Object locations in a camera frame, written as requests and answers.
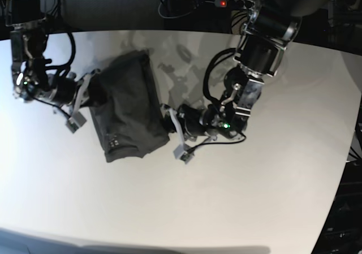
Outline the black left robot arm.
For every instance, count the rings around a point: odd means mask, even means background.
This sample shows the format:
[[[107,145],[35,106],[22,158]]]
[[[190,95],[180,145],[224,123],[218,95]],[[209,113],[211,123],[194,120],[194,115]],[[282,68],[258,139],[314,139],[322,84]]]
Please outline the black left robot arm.
[[[229,140],[243,141],[254,104],[261,96],[263,77],[275,76],[290,42],[296,37],[302,18],[316,12],[328,0],[260,0],[248,13],[237,47],[217,53],[206,68],[202,93],[210,101],[203,109],[187,104],[166,112],[163,125],[169,133],[185,139],[221,135]],[[225,59],[236,65],[224,78],[220,98],[210,94],[212,71]]]

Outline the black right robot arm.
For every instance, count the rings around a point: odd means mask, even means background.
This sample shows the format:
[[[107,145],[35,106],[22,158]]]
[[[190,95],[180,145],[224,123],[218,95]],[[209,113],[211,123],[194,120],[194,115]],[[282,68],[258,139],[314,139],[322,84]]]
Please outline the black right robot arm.
[[[42,10],[41,0],[5,0],[5,25],[11,28],[11,76],[14,96],[25,102],[33,100],[60,108],[78,108],[83,89],[69,76],[76,45],[71,31],[71,54],[67,62],[53,65],[44,57],[51,26]]]

